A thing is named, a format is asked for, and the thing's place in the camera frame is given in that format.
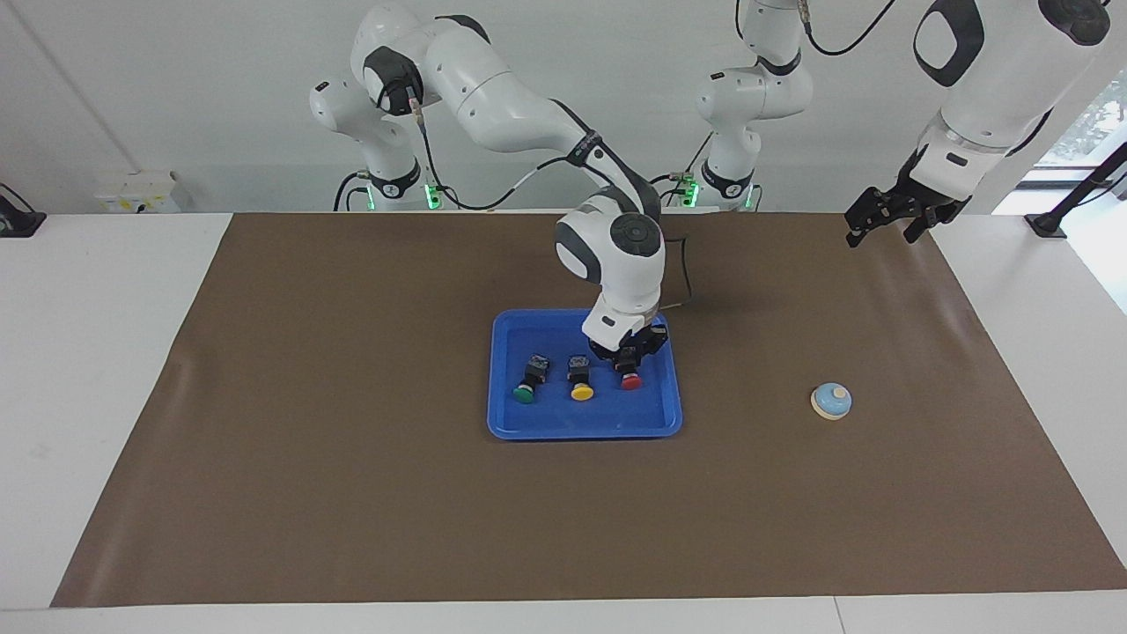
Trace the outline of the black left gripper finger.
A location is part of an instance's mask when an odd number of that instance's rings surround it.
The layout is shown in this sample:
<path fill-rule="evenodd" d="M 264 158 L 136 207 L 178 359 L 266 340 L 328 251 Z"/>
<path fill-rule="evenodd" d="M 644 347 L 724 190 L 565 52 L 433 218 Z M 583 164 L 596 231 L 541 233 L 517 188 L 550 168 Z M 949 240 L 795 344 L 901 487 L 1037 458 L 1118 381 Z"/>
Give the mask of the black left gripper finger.
<path fill-rule="evenodd" d="M 909 244 L 919 241 L 930 229 L 938 224 L 947 224 L 949 218 L 949 206 L 923 206 L 914 212 L 914 216 L 907 227 L 904 229 L 904 239 Z"/>
<path fill-rule="evenodd" d="M 877 227 L 887 227 L 899 218 L 900 197 L 894 191 L 881 191 L 870 186 L 845 211 L 849 226 L 846 244 L 857 248 Z"/>

